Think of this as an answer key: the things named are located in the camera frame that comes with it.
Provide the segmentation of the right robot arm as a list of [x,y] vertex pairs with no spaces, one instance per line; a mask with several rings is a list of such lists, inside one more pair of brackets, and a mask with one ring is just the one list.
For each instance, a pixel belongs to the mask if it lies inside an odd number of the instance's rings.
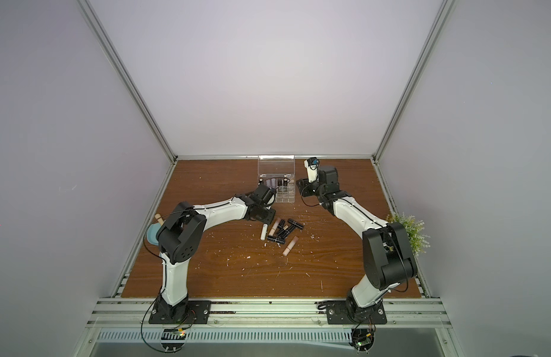
[[347,297],[355,316],[376,308],[391,290],[408,285],[418,273],[409,234],[402,223],[389,223],[365,209],[340,188],[333,166],[321,166],[315,157],[304,161],[307,178],[297,182],[300,195],[315,196],[318,204],[346,223],[362,240],[365,275]]

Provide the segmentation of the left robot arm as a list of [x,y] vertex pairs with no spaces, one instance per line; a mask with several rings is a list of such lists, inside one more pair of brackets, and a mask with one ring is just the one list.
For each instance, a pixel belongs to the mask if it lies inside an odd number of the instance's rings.
[[250,193],[209,205],[181,202],[169,214],[147,229],[147,241],[158,247],[163,260],[162,288],[156,299],[157,314],[173,321],[187,313],[190,259],[206,230],[235,220],[251,220],[268,226],[275,217],[276,190],[259,184]]

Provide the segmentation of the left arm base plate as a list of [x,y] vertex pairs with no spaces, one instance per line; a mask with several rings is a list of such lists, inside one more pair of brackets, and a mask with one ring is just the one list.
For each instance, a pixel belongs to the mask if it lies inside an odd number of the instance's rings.
[[160,297],[149,311],[149,324],[207,324],[211,311],[210,300],[186,298],[177,305],[170,305]]

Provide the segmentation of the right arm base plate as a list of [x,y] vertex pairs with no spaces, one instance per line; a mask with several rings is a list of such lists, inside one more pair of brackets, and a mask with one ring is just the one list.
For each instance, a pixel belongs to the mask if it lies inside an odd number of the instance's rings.
[[387,324],[382,302],[361,308],[350,298],[346,300],[326,300],[317,303],[317,309],[324,312],[328,324],[332,325]]

